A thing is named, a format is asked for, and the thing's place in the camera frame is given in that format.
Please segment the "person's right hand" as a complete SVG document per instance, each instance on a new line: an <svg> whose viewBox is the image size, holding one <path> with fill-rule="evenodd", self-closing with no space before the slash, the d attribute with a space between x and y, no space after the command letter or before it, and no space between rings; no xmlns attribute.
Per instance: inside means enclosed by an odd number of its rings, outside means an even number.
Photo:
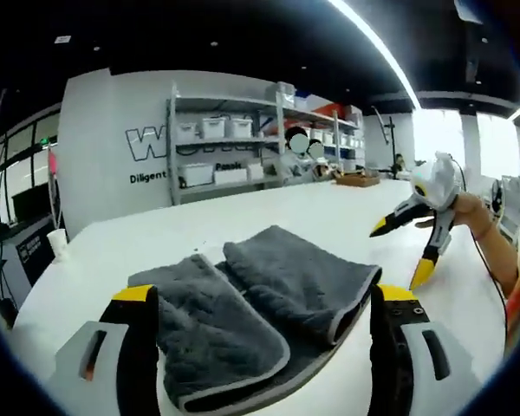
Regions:
<svg viewBox="0 0 520 416"><path fill-rule="evenodd" d="M476 240L482 239L494 225L484 202L477 196L461 192L453 204L454 225L465 225Z"/></svg>

